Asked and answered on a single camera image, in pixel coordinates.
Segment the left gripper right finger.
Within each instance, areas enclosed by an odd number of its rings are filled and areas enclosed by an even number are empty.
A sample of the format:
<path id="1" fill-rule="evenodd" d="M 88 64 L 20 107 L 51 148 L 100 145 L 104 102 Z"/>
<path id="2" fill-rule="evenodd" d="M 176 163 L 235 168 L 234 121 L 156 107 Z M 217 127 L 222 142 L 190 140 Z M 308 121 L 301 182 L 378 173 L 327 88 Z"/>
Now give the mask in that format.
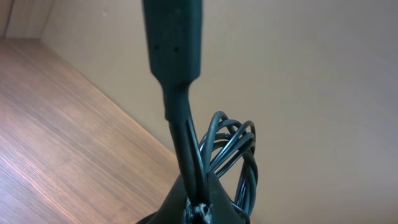
<path id="1" fill-rule="evenodd" d="M 208 174 L 210 204 L 205 212 L 205 223 L 209 224 L 248 224 L 250 219 L 239 213 L 230 201 L 215 173 Z"/>

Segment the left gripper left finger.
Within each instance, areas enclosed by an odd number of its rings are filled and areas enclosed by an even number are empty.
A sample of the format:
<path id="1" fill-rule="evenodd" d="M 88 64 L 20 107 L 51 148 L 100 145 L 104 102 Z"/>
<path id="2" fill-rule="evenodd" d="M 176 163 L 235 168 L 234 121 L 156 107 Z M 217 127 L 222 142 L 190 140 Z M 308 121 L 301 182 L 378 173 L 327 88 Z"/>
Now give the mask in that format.
<path id="1" fill-rule="evenodd" d="M 192 197 L 185 188 L 185 182 L 179 175 L 160 208 L 140 219 L 137 224 L 192 224 L 194 223 Z"/>

